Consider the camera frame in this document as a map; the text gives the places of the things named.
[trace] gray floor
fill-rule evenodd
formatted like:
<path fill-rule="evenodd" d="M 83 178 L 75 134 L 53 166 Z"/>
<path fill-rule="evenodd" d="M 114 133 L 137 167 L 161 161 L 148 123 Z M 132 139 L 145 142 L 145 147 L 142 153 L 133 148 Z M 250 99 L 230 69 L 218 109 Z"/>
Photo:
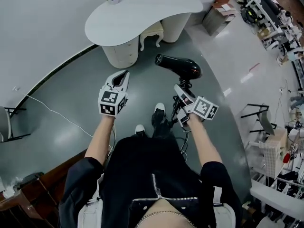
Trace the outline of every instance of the gray floor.
<path fill-rule="evenodd" d="M 173 86 L 178 83 L 178 76 L 156 66 L 155 55 L 163 53 L 191 58 L 203 69 L 202 78 L 192 81 L 192 91 L 219 105 L 215 119 L 205 121 L 204 125 L 228 169 L 239 198 L 243 200 L 251 185 L 244 148 L 229 105 L 209 65 L 186 32 L 174 44 L 161 43 L 160 48 L 154 45 L 154 41 L 146 40 L 145 50 L 140 53 L 136 64 L 129 68 L 129 101 L 115 121 L 117 139 L 133 134 L 137 124 L 143 124 L 147 133 L 152 135 L 151 115 L 158 102 L 163 102 L 167 113 L 171 113 Z M 93 134 L 101 118 L 97 108 L 99 89 L 116 71 L 99 47 L 51 77 L 33 97 Z M 37 171 L 47 172 L 87 148 L 91 139 L 32 99 L 27 100 L 24 107 L 27 111 L 13 117 L 13 129 L 15 135 L 32 135 L 1 144 L 0 176 L 5 182 Z M 184 137 L 177 124 L 173 130 L 176 136 Z M 187 164 L 200 171 L 192 136 L 188 144 Z"/>

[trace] desk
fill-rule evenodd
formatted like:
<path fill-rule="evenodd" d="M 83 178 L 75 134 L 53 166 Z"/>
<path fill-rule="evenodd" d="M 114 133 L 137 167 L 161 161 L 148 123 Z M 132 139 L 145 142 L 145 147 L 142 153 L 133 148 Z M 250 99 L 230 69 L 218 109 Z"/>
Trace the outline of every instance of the desk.
<path fill-rule="evenodd" d="M 133 65 L 138 57 L 138 36 L 162 20 L 163 40 L 175 42 L 191 13 L 201 12 L 200 0 L 120 0 L 96 8 L 85 23 L 90 41 L 103 47 L 114 67 Z"/>
<path fill-rule="evenodd" d="M 273 37 L 277 34 L 282 33 L 282 29 L 279 27 L 280 21 L 277 18 L 277 16 L 273 13 L 273 11 L 270 9 L 270 7 L 266 4 L 265 1 L 261 0 L 251 0 L 247 5 L 249 6 L 251 3 L 255 3 L 255 5 L 260 9 L 260 11 L 264 14 L 265 18 L 269 21 L 269 23 L 274 28 L 274 32 L 270 33 L 268 36 L 266 36 L 263 39 L 268 39 L 270 37 Z"/>

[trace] stool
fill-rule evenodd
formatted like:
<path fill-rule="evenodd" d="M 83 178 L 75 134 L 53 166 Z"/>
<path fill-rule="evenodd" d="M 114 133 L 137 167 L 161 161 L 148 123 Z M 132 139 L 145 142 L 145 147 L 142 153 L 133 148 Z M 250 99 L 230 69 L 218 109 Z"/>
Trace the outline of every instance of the stool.
<path fill-rule="evenodd" d="M 141 51 L 143 51 L 144 48 L 144 39 L 148 36 L 154 36 L 158 35 L 158 39 L 156 41 L 156 47 L 160 47 L 159 42 L 163 39 L 163 28 L 162 24 L 158 21 L 155 24 L 151 25 L 149 28 L 145 29 L 143 33 L 140 36 L 140 42 L 141 42 Z"/>

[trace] white cabinet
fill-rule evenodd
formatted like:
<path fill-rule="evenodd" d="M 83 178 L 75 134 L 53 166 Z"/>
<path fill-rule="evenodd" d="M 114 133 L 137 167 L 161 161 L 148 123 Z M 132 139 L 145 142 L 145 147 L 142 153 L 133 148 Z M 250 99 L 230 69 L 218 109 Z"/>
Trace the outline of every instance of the white cabinet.
<path fill-rule="evenodd" d="M 127 68 L 132 66 L 138 58 L 138 37 L 119 46 L 102 48 L 112 66 Z"/>

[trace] red item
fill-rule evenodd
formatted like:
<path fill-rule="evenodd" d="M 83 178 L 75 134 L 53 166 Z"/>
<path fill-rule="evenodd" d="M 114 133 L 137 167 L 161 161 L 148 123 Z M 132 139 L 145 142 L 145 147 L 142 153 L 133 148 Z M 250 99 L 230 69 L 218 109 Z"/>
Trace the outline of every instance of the red item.
<path fill-rule="evenodd" d="M 284 164 L 288 163 L 288 162 L 289 162 L 289 159 L 290 159 L 290 154 L 287 153 L 287 154 L 284 156 L 284 158 L 283 158 L 283 163 L 284 163 Z"/>

